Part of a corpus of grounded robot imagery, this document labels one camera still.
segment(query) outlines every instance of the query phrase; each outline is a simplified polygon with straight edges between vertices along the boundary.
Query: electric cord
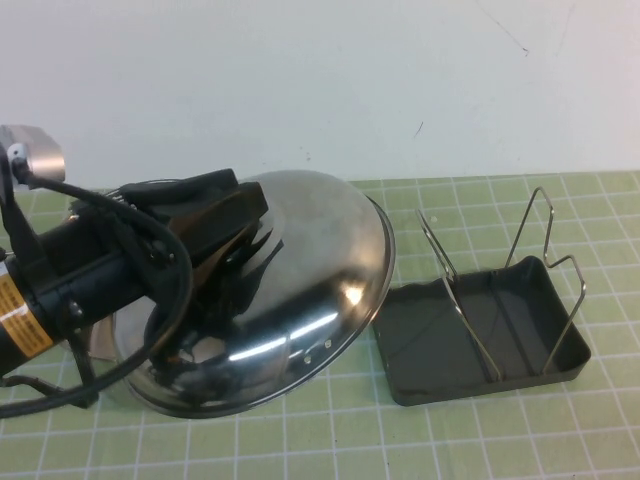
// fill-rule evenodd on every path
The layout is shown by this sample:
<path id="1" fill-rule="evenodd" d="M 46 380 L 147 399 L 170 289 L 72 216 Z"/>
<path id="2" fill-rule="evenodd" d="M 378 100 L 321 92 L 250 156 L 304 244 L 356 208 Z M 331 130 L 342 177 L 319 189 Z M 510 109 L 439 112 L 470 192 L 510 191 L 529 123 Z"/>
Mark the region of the electric cord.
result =
<path id="1" fill-rule="evenodd" d="M 131 354 L 122 363 L 109 370 L 88 385 L 78 385 L 54 393 L 45 398 L 15 402 L 9 405 L 0 406 L 0 418 L 12 418 L 22 415 L 43 412 L 53 408 L 59 408 L 67 404 L 83 401 L 86 397 L 95 395 L 110 385 L 122 380 L 142 365 L 150 356 L 158 353 L 160 349 L 171 338 L 182 321 L 191 300 L 193 290 L 193 274 L 191 268 L 191 258 L 182 242 L 151 216 L 131 208 L 125 203 L 120 203 L 104 195 L 85 190 L 80 187 L 62 183 L 56 180 L 36 177 L 27 173 L 23 181 L 30 188 L 44 188 L 53 192 L 61 193 L 78 200 L 82 200 L 96 207 L 109 210 L 120 218 L 125 219 L 139 228 L 146 230 L 156 237 L 157 240 L 165 244 L 168 251 L 172 252 L 175 268 L 177 270 L 177 291 L 171 308 L 168 309 L 164 321 L 156 324 L 158 328 L 148 338 L 137 351 Z M 164 309 L 160 305 L 156 307 L 153 315 L 163 315 Z"/>

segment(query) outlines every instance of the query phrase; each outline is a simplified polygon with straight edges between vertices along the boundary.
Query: stainless steel lid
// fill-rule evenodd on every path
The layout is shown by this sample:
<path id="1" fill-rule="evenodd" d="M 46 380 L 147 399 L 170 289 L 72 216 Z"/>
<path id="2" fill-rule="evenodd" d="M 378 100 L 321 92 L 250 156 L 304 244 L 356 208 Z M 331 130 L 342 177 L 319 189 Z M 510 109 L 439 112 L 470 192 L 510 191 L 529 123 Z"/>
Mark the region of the stainless steel lid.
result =
<path id="1" fill-rule="evenodd" d="M 137 397 L 168 415 L 229 415 L 300 385 L 362 332 L 389 288 L 391 226 L 357 189 L 307 171 L 251 180 L 269 205 L 257 236 L 266 243 L 227 284 L 233 312 L 219 308 L 210 325 L 185 334 L 187 368 L 169 375 L 147 362 L 127 378 Z M 141 346 L 152 308 L 141 299 L 114 315 L 119 358 Z"/>

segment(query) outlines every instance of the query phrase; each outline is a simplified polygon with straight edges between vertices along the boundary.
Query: white wall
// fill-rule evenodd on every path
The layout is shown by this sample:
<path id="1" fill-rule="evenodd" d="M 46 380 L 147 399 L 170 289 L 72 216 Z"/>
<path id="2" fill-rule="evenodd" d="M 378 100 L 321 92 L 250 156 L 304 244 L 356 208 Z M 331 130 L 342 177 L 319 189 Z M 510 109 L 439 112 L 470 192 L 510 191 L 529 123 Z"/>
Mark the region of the white wall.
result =
<path id="1" fill-rule="evenodd" d="M 0 123 L 86 186 L 638 168 L 639 5 L 0 0 Z"/>

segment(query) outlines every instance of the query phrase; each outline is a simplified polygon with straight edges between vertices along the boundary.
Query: black cylinder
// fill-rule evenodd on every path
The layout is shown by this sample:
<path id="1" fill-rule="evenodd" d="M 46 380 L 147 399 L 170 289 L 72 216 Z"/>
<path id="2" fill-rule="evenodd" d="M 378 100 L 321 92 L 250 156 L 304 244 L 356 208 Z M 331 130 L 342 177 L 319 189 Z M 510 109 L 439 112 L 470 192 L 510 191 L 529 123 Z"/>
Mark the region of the black cylinder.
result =
<path id="1" fill-rule="evenodd" d="M 127 254 L 96 220 L 78 217 L 39 237 L 54 280 L 31 284 L 16 257 L 5 261 L 6 272 L 0 276 L 0 376 L 61 342 L 68 332 L 144 295 Z"/>

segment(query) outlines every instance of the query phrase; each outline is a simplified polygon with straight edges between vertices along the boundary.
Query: dome lid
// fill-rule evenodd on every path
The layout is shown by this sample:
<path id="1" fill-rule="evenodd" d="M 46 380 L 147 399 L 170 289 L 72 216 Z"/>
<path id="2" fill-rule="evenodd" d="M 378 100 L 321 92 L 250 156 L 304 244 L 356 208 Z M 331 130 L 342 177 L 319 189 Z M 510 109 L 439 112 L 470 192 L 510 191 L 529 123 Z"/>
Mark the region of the dome lid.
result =
<path id="1" fill-rule="evenodd" d="M 145 362 L 126 382 L 167 415 L 238 413 L 302 384 L 374 318 L 389 288 L 395 243 L 380 208 L 352 185 L 308 171 L 272 172 L 257 252 L 229 278 L 212 320 L 185 321 L 175 361 Z M 140 299 L 113 316 L 119 358 L 143 342 L 154 307 Z"/>

